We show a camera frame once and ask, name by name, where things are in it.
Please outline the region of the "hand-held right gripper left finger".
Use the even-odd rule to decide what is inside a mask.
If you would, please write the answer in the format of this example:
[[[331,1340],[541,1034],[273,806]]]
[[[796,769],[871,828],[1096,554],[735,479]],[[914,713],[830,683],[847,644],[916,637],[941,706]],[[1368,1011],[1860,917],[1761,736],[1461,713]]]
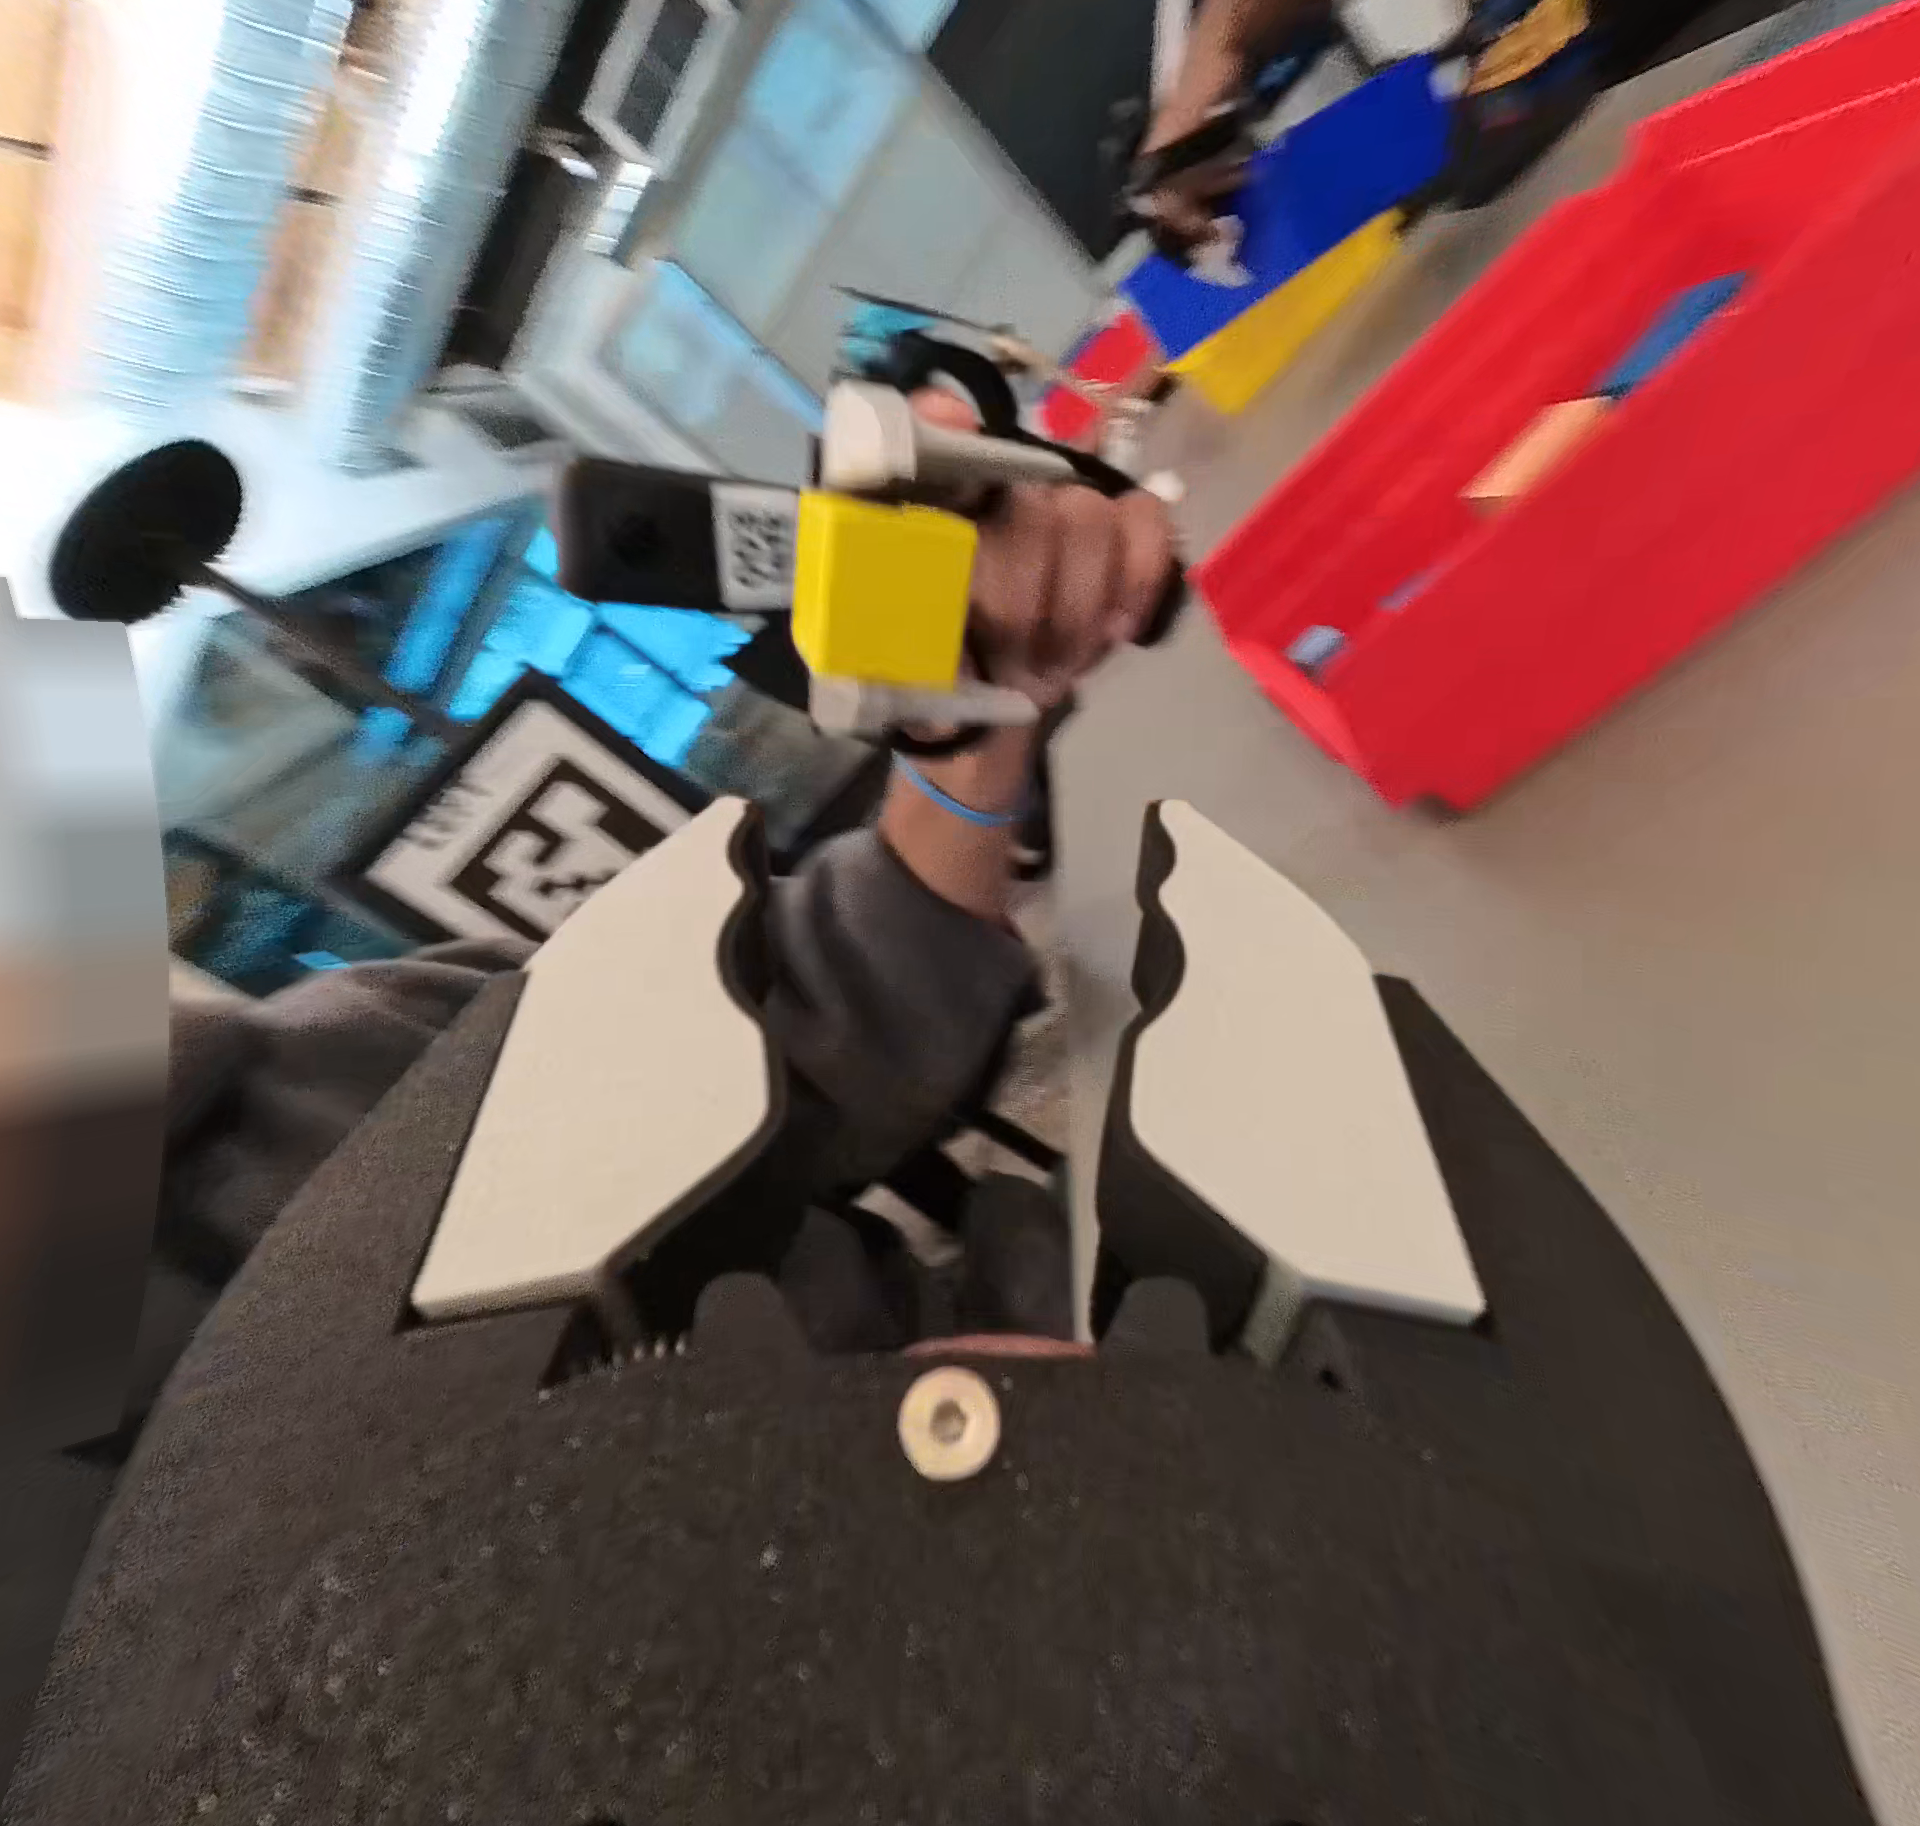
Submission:
[[[784,1108],[768,890],[760,813],[721,798],[529,958],[416,1320],[600,1301],[765,1153]]]

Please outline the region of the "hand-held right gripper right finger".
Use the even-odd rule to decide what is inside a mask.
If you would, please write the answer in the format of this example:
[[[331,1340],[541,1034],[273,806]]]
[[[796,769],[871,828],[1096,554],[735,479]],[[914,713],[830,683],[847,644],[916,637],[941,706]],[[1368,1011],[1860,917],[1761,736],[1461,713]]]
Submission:
[[[1131,1015],[1092,1149],[1092,1336],[1182,1286],[1218,1354],[1318,1320],[1473,1340],[1482,1286],[1378,975],[1190,802],[1145,807]]]

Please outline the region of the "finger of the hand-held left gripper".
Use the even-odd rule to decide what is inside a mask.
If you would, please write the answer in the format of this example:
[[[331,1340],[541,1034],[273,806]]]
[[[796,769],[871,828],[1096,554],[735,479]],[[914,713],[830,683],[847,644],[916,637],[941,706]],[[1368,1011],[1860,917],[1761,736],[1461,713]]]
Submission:
[[[806,708],[822,733],[926,751],[963,751],[1009,726],[1036,726],[1040,708],[1019,689],[959,679],[948,689],[810,675]]]
[[[972,498],[1010,485],[1078,485],[1059,454],[930,423],[890,384],[847,379],[822,402],[817,485],[863,498]]]

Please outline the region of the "yellow wooden cube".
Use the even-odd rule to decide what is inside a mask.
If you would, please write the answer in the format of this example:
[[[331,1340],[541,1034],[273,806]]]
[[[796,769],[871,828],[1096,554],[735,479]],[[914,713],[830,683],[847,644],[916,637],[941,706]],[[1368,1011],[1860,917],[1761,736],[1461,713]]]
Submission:
[[[950,692],[977,541],[969,519],[926,504],[801,490],[791,630],[807,674]]]

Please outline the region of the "red plastic bin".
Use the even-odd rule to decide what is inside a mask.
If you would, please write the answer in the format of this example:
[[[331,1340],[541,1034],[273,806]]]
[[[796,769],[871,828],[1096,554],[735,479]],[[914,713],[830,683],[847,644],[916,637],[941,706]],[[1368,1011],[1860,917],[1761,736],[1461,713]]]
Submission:
[[[1494,512],[1461,489],[1661,304],[1738,302]],[[1918,10],[1634,123],[1196,566],[1237,664],[1391,806],[1470,809],[1915,479]],[[1348,635],[1320,682],[1287,645]]]

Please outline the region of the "natural wooden block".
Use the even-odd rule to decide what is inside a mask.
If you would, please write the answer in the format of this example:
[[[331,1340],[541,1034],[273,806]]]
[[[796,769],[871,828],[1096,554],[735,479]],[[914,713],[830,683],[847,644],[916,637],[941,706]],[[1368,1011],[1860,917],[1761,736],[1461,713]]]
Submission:
[[[1518,504],[1556,471],[1561,471],[1615,413],[1613,395],[1585,395],[1543,408],[1503,454],[1496,454],[1461,489],[1461,498],[1476,512]]]

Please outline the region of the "blue wooden cylinder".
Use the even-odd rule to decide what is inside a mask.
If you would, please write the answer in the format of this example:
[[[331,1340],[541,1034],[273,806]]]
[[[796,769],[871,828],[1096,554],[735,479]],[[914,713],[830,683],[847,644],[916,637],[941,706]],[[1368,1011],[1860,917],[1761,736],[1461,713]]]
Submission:
[[[1647,326],[1596,374],[1591,395],[1623,400],[1668,367],[1747,285],[1744,270],[1694,280],[1671,294]]]

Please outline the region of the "person's left hand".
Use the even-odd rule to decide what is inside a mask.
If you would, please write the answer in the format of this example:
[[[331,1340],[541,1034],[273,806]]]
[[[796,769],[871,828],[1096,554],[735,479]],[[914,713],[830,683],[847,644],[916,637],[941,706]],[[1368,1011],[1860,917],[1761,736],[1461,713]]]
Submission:
[[[1182,587],[1180,507],[1149,483],[1105,494],[1067,481],[977,481],[944,504],[977,530],[964,669],[1020,694],[1038,731],[1074,689],[1143,644]]]

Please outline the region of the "blue wristband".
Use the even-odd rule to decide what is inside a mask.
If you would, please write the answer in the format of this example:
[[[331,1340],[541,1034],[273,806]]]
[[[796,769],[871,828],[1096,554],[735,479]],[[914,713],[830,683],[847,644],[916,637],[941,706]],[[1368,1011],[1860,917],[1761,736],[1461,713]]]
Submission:
[[[914,763],[914,758],[907,758],[900,751],[893,755],[893,780],[907,783],[926,806],[934,806],[941,816],[972,830],[1009,830],[1009,828],[1019,828],[1023,818],[1020,801],[1015,801],[1012,807],[968,806],[964,801],[952,794],[948,788],[934,783]]]

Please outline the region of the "printed marker board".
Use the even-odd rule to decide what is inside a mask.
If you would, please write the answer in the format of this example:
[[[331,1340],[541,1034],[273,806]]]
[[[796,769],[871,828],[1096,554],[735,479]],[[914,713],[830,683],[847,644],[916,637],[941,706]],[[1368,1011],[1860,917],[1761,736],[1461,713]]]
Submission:
[[[540,944],[710,802],[554,679],[525,671],[327,885],[413,941]]]

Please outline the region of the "yellow plastic bin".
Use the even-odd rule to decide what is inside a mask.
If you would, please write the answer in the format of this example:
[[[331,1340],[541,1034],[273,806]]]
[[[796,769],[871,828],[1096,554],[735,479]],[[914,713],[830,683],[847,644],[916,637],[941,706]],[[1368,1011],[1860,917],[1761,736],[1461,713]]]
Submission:
[[[1401,251],[1402,232],[1406,208],[1378,213],[1230,323],[1164,360],[1162,371],[1214,413],[1244,413],[1382,276]]]

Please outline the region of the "blue plastic bin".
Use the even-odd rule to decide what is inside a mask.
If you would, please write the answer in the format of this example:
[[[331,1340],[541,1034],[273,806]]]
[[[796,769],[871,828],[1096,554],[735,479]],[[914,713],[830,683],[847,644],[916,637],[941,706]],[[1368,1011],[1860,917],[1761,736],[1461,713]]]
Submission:
[[[1214,203],[1196,251],[1140,260],[1123,297],[1164,362],[1185,356],[1309,264],[1429,191],[1452,143],[1457,60],[1419,53],[1380,69],[1259,147]]]

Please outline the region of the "white air vent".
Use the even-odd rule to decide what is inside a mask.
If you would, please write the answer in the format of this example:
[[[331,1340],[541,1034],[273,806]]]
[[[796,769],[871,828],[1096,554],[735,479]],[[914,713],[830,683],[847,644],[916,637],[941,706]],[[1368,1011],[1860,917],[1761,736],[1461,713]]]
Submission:
[[[617,161],[672,171],[731,37],[731,0],[625,0],[583,119]]]

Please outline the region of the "black round stand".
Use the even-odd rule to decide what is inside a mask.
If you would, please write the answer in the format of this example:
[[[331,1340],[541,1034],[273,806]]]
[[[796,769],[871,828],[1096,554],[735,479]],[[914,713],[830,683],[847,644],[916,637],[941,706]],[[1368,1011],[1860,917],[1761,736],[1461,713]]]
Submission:
[[[398,711],[416,731],[455,740],[455,721],[363,669],[297,613],[221,566],[244,519],[244,479],[204,440],[154,445],[112,469],[61,523],[45,585],[61,614],[80,623],[150,623],[188,592],[230,599],[289,651],[334,679],[349,698]]]

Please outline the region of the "silver ventilation duct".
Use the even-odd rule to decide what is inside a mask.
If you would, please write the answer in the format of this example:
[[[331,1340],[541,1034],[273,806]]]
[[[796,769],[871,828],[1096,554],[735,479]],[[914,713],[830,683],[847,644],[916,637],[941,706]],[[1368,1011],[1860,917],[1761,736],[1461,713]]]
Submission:
[[[76,392],[180,427],[244,374],[280,213],[348,71],[358,0],[89,0],[90,280]],[[446,331],[579,0],[373,0],[375,86],[344,218],[304,283],[304,427],[373,471]]]

